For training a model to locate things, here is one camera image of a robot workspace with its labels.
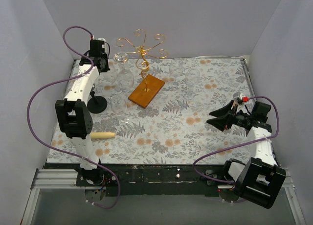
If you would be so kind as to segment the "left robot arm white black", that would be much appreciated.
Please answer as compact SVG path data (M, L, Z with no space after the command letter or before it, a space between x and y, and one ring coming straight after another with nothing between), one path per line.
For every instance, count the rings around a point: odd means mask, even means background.
M87 183L98 186L104 180L103 172L89 160L99 163L99 157L91 141L92 113L101 113L107 100L94 95L94 83L102 72L109 71L108 53L110 46L104 38L90 40L89 50L81 58L76 79L63 100L55 103L61 132L71 140L77 154L83 158L80 173Z

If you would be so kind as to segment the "ribbed clear wine glass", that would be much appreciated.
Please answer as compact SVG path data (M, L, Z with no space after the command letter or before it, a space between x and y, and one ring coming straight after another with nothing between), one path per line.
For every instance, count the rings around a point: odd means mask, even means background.
M134 75L130 71L128 61L119 64L120 72L117 76L117 84L123 89L131 89L134 85Z

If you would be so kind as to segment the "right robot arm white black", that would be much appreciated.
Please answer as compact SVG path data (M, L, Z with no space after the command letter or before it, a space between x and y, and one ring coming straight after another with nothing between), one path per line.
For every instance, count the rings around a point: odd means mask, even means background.
M250 156L247 163L230 159L221 172L222 181L231 185L235 183L236 196L270 209L285 181L286 171L278 166L270 137L272 128L267 124L269 104L256 101L252 111L243 111L244 101L230 101L226 106L210 112L207 124L220 131L230 129L233 125L244 128L250 142Z

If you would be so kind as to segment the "round clear wine glass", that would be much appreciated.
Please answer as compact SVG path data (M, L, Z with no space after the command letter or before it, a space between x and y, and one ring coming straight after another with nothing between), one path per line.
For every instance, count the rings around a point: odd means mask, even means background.
M114 53L112 58L119 64L126 63L129 59L129 55L127 53L127 47L125 46L124 41L120 40L119 38L113 38L111 43Z

